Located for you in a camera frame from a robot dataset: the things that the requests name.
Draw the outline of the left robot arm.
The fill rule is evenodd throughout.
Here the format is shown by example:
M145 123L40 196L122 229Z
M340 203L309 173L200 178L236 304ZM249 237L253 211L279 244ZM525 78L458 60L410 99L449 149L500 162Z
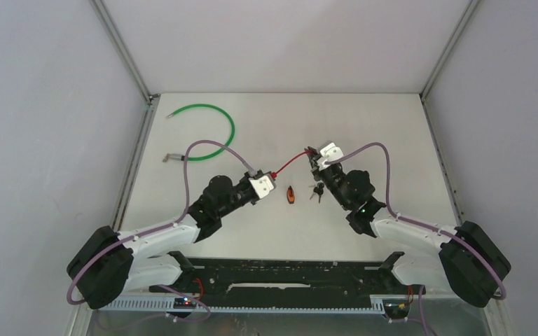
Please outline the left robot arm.
M109 226L96 229L67 265L71 287L82 297L69 302L100 309L119 295L141 288L165 285L188 290L193 272L177 249L210 237L221 228L224 217L257 203L275 188L272 172L246 173L238 183L218 175L177 219L129 231L115 232Z

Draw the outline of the black key bunch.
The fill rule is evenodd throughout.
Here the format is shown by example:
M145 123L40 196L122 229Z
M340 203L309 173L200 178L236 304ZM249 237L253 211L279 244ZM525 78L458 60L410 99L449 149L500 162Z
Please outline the black key bunch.
M315 197L317 198L318 203L322 200L322 195L324 194L324 188L325 185L323 182L318 182L314 185L311 185L310 188L312 188L312 194L309 198L309 200L313 200Z

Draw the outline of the red cable lock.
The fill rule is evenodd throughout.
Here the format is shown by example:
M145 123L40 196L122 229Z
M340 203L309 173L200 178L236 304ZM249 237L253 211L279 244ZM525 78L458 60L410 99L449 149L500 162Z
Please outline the red cable lock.
M292 164L294 161L296 161L298 158L301 158L303 156L306 156L306 155L309 155L309 154L313 154L313 151L312 150L305 150L297 155L295 155L294 157L292 157L289 161L287 161L286 163L284 163L277 171L272 171L270 173L271 177L273 179L276 179L280 173L282 173L290 164Z

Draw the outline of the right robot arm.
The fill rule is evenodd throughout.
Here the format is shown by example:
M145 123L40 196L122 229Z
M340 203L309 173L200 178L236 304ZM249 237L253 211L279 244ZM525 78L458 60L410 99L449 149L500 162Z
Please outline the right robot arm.
M453 227L404 216L390 205L389 174L381 202L373 195L375 186L366 170L343 170L347 156L333 142L306 150L314 180L323 183L347 212L345 219L358 235L389 239L431 258L419 265L418 259L400 252L379 274L384 290L396 293L405 285L433 286L480 308L505 299L503 280L511 264L480 225L465 221Z

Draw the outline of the green cable lock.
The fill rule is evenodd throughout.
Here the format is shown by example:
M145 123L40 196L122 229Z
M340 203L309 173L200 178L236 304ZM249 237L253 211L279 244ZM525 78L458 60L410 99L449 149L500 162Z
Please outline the green cable lock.
M223 145L207 152L191 153L187 160L202 162L220 155L232 144L236 126L233 117L223 108L208 103L188 104L165 116L165 122L180 138L179 144L209 139Z

